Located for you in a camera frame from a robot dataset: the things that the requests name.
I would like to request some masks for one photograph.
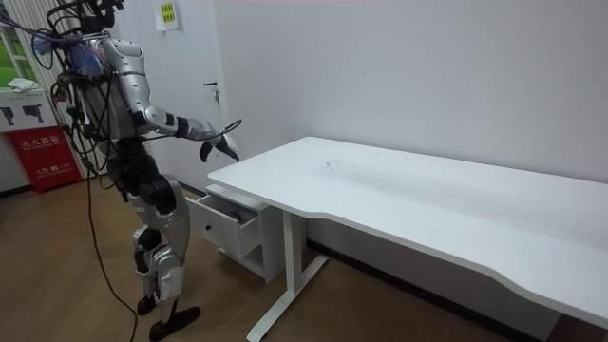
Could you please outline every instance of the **white cabinet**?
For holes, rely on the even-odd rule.
[[[187,199],[191,232],[270,282],[285,268],[282,213],[218,185],[202,199]]]

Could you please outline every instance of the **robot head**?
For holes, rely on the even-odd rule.
[[[124,9],[124,0],[73,0],[72,2],[58,1],[59,6],[51,9],[47,13],[47,19],[52,15],[64,15],[61,12],[76,14],[76,19],[80,21],[78,28],[63,32],[62,35],[69,35],[75,32],[89,34],[101,32],[104,29],[114,27],[114,10]]]

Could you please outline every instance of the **robot leg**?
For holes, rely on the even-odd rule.
[[[137,314],[149,314],[155,307],[154,292],[156,291],[156,274],[150,271],[154,253],[157,246],[161,244],[161,232],[154,227],[149,227],[149,216],[155,213],[156,209],[143,202],[140,197],[128,195],[128,200],[133,209],[143,222],[143,227],[133,233],[133,248],[135,253],[136,270],[135,273],[142,280],[143,298],[137,304]]]
[[[150,341],[156,342],[174,333],[200,316],[199,307],[191,307],[178,312],[178,298],[183,282],[183,264],[169,246],[163,247],[154,255],[157,266],[158,290],[155,292],[161,310],[161,320],[150,328]]]
[[[177,311],[183,282],[183,264],[190,238],[190,213],[187,201],[180,184],[172,176],[160,176],[154,181],[153,188],[154,192],[141,191],[143,201],[150,203],[151,200],[157,199],[162,201],[157,203],[157,209],[173,208],[164,213],[155,210],[152,216],[147,216],[150,219],[149,228],[145,230],[145,232],[161,230],[167,239],[166,246],[154,249],[149,267],[149,272],[156,275],[154,297],[161,311],[161,320],[150,328],[149,338],[150,341],[160,341],[170,333],[195,321],[200,315],[200,309],[192,307]]]

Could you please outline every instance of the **desk top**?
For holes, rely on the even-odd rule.
[[[209,178],[478,271],[608,328],[608,184],[319,138]]]

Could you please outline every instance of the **desk drawer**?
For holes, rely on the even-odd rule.
[[[216,246],[245,257],[261,244],[258,213],[215,195],[189,204],[193,232]]]

